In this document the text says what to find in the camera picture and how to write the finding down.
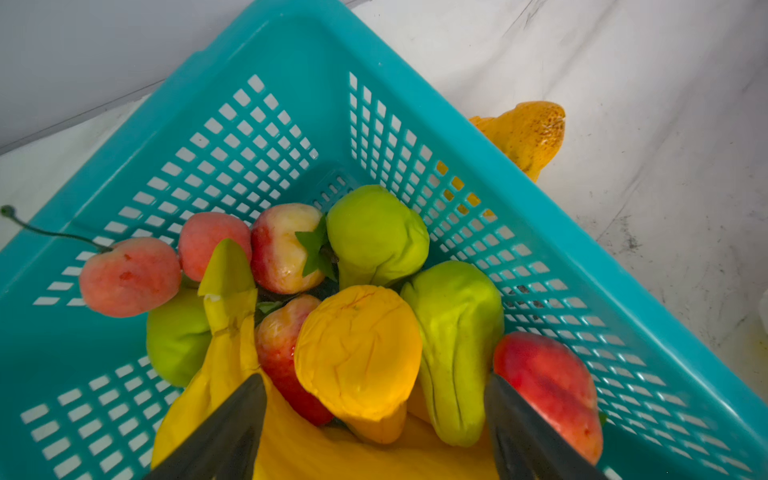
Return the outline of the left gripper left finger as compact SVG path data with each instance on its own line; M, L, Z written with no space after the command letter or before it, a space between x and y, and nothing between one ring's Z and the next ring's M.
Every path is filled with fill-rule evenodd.
M267 407L259 374L250 376L148 479L250 479Z

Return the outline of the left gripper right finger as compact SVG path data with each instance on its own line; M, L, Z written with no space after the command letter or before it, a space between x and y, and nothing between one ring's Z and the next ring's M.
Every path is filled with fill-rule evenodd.
M495 373L489 377L484 406L501 479L606 479Z

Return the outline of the orange fake pear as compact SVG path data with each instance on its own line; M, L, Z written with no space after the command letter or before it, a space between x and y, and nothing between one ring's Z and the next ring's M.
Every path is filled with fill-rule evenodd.
M549 101L528 101L498 117L471 117L480 130L531 181L559 152L565 137L564 108Z

